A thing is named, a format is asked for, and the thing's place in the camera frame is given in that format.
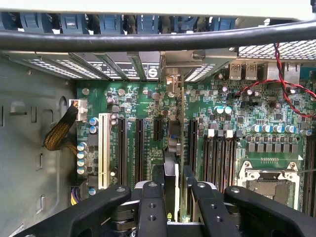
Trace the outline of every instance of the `metal mesh grille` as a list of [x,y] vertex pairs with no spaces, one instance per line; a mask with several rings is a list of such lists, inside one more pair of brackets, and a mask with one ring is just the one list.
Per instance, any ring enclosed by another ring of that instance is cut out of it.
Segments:
[[32,64],[34,64],[34,65],[36,65],[38,67],[42,67],[42,68],[45,68],[47,70],[51,70],[53,72],[59,73],[61,75],[68,76],[70,78],[77,78],[77,79],[82,78],[82,77],[77,76],[77,75],[75,75],[73,73],[70,73],[70,72],[68,72],[68,71],[66,71],[64,69],[61,69],[61,68],[58,68],[58,67],[56,67],[54,65],[51,65],[49,63],[43,62],[40,59],[23,59],[23,60],[26,61],[26,62],[32,63]]
[[101,77],[95,75],[94,73],[90,72],[89,70],[79,66],[78,64],[76,63],[73,63],[72,61],[70,60],[67,60],[67,59],[63,59],[63,60],[56,60],[57,63],[60,63],[62,65],[64,65],[65,67],[68,67],[78,73],[81,73],[89,78],[92,78],[92,79],[101,79]]
[[215,64],[209,64],[196,69],[187,79],[185,79],[185,81],[196,81],[200,79],[202,76],[209,73],[214,66]]
[[[316,60],[316,39],[280,43],[280,59]],[[239,48],[239,58],[274,59],[273,44]]]

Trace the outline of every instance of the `black cable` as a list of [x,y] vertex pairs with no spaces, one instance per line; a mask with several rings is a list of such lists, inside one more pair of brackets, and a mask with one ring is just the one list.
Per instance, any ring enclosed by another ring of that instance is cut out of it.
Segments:
[[0,50],[127,52],[229,48],[316,39],[316,21],[229,31],[162,35],[54,35],[0,31]]

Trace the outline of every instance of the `white connector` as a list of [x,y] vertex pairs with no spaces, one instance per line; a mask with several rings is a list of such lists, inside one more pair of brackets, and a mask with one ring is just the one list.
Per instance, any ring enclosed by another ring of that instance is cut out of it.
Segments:
[[87,121],[88,101],[86,100],[69,100],[69,106],[73,104],[78,109],[76,121]]

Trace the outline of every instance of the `white pci slot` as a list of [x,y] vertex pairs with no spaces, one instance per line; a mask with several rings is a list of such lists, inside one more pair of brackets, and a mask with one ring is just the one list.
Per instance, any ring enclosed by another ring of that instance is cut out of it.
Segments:
[[110,184],[110,114],[99,114],[99,189]]

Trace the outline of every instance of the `gray metal panel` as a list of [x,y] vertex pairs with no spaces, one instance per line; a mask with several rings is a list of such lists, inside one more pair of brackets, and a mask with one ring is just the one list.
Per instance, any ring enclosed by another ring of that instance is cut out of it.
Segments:
[[49,125],[65,112],[61,98],[74,98],[72,91],[71,81],[0,59],[1,236],[69,206],[76,159],[68,149],[50,152],[42,144]]

